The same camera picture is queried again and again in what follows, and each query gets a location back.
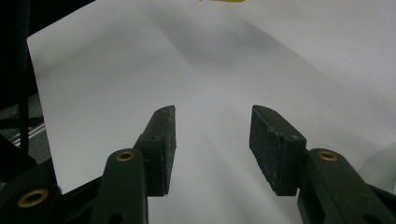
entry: table surface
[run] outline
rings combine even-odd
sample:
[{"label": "table surface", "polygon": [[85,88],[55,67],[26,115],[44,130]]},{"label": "table surface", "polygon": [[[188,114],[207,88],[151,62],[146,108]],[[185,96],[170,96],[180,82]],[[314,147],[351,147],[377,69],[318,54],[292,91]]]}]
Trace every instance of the table surface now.
[{"label": "table surface", "polygon": [[28,43],[63,192],[101,175],[167,105],[177,153],[151,223],[301,223],[296,197],[275,196],[248,148],[253,105],[392,190],[378,174],[396,169],[395,11],[390,0],[98,0],[53,23]]}]

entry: white surface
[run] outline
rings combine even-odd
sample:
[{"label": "white surface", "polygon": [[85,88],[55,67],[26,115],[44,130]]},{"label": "white surface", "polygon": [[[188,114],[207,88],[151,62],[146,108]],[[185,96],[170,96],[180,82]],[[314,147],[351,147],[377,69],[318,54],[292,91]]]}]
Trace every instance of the white surface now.
[{"label": "white surface", "polygon": [[360,169],[396,139],[394,1],[98,0],[29,38],[67,192],[177,107],[170,194],[151,223],[300,223],[248,148],[252,105]]}]

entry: brass insert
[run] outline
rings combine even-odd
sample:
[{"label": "brass insert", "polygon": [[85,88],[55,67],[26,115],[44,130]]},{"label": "brass insert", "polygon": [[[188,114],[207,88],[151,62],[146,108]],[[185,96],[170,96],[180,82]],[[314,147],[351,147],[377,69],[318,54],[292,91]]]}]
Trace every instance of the brass insert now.
[{"label": "brass insert", "polygon": [[133,152],[121,152],[118,156],[117,156],[117,161],[128,161],[134,158],[134,153]]},{"label": "brass insert", "polygon": [[320,151],[318,155],[325,161],[338,161],[337,154],[330,151]]},{"label": "brass insert", "polygon": [[18,201],[18,206],[21,208],[28,208],[36,206],[49,196],[49,192],[46,189],[34,189],[23,195]]}]

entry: white paper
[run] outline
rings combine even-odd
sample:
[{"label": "white paper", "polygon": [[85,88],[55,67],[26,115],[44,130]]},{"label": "white paper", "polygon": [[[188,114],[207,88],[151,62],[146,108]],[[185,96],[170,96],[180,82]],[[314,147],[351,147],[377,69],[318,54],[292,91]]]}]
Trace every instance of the white paper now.
[{"label": "white paper", "polygon": [[29,38],[63,192],[101,175],[175,105],[169,195],[151,223],[301,223],[250,149],[251,107],[278,111],[359,170],[396,139],[393,1],[98,0]]}]

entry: white sheet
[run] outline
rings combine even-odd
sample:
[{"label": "white sheet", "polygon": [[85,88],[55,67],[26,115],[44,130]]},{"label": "white sheet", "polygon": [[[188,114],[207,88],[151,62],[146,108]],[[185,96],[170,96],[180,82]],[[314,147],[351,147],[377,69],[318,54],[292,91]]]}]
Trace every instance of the white sheet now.
[{"label": "white sheet", "polygon": [[151,223],[301,223],[296,198],[275,196],[248,148],[251,107],[277,110],[308,148],[359,170],[396,142],[395,11],[390,0],[98,0],[76,11],[29,38],[60,186],[101,175],[175,105],[170,193],[149,199]]}]

